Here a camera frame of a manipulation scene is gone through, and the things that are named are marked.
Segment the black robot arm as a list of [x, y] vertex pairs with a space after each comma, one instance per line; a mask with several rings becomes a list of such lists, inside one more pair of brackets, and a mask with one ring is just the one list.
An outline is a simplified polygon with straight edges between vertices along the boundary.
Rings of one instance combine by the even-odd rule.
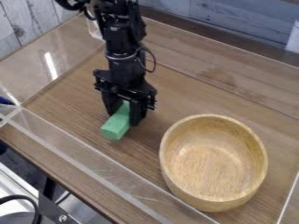
[[145, 22], [139, 0], [55, 0], [68, 11], [80, 11], [97, 23], [105, 41], [108, 69], [96, 69], [95, 89], [101, 92], [107, 112], [115, 114], [128, 103], [128, 121], [136, 126], [155, 108], [156, 88], [147, 82], [151, 72], [145, 56], [151, 50], [143, 44]]

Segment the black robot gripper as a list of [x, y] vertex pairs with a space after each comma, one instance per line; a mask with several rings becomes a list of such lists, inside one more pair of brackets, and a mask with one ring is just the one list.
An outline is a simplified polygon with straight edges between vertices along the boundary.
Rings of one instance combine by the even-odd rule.
[[137, 126], [148, 109], [155, 109], [156, 88], [147, 82], [145, 56], [129, 55], [124, 58], [107, 55], [108, 70], [96, 69], [95, 89], [101, 92], [107, 113], [112, 116], [123, 101], [129, 102], [129, 125]]

